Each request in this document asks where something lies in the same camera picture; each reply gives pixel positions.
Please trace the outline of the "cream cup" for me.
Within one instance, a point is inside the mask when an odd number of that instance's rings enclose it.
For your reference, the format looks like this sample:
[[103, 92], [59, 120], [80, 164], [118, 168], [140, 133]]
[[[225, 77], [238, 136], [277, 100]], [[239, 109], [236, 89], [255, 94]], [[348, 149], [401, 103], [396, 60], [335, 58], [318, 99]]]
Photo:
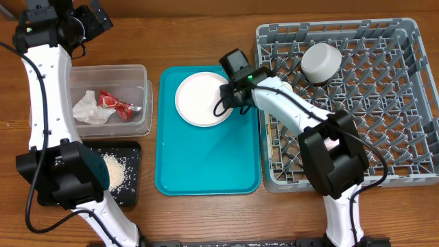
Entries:
[[291, 84], [289, 82], [282, 81], [282, 84], [283, 84], [282, 85], [282, 90], [283, 91], [289, 91], [289, 92], [293, 92], [294, 91], [292, 86], [291, 86]]

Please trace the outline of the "white napkin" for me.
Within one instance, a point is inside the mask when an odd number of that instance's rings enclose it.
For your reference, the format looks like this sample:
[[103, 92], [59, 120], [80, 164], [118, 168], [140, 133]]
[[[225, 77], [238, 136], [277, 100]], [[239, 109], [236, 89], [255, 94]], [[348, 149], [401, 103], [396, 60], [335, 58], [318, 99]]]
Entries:
[[73, 107], [73, 116], [76, 120], [91, 125], [104, 124], [115, 113], [114, 108], [102, 108], [97, 105], [95, 92], [87, 90], [85, 96]]

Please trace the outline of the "grey bowl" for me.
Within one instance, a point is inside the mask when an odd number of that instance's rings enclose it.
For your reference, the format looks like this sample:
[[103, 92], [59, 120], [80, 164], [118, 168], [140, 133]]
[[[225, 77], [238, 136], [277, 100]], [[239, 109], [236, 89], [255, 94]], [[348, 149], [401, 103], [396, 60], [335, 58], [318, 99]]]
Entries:
[[300, 68], [310, 83], [322, 84], [337, 73], [341, 63], [339, 49], [326, 43], [317, 43], [304, 53]]

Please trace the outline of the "red snack wrapper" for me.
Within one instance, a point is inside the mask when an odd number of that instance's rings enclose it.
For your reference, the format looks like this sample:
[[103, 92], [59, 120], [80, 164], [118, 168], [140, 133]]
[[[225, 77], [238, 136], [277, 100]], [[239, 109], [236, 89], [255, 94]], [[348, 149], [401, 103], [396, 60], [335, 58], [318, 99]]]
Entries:
[[99, 105], [105, 109], [109, 108], [116, 110], [118, 116], [124, 121], [129, 120], [133, 112], [139, 112], [142, 110], [142, 106], [135, 106], [124, 102], [104, 89], [100, 90]]

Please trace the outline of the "pink bowl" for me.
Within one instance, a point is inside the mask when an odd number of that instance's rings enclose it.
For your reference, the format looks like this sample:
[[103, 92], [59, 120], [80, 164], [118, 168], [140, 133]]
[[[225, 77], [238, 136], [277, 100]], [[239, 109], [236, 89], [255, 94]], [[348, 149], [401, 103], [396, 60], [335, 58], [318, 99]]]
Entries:
[[332, 140], [330, 138], [327, 138], [324, 140], [324, 144], [328, 151], [332, 150], [333, 148], [336, 148], [340, 144], [340, 140]]

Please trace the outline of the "rice and food scraps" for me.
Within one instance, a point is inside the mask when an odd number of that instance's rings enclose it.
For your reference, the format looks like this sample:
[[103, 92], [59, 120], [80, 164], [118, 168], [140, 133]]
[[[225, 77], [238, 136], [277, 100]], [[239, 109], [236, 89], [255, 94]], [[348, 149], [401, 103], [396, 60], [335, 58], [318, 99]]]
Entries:
[[120, 207], [133, 207], [137, 203], [141, 152], [128, 148], [127, 154], [116, 151], [103, 151], [102, 157], [107, 164], [110, 186], [109, 192]]

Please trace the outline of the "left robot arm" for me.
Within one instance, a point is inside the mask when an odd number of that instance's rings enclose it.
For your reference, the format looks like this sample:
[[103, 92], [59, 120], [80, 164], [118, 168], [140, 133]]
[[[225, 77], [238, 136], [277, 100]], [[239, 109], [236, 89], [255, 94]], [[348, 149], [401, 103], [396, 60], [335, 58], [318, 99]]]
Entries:
[[100, 2], [28, 1], [12, 51], [27, 73], [32, 129], [16, 169], [30, 184], [28, 198], [82, 217], [107, 246], [146, 246], [147, 240], [109, 192], [102, 156], [85, 146], [75, 127], [70, 94], [72, 53], [109, 30]]

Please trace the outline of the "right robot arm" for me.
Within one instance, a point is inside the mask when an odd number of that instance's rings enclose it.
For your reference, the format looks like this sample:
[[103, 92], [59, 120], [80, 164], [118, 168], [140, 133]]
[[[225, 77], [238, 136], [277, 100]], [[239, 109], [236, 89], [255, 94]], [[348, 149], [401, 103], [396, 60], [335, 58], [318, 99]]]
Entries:
[[305, 176], [324, 198], [327, 244], [356, 246], [364, 236], [358, 197], [369, 162], [352, 116], [310, 104], [275, 72], [267, 67], [255, 69], [239, 49], [228, 52], [219, 63], [228, 84], [219, 88], [216, 105], [239, 108], [242, 114], [258, 108], [296, 136]]

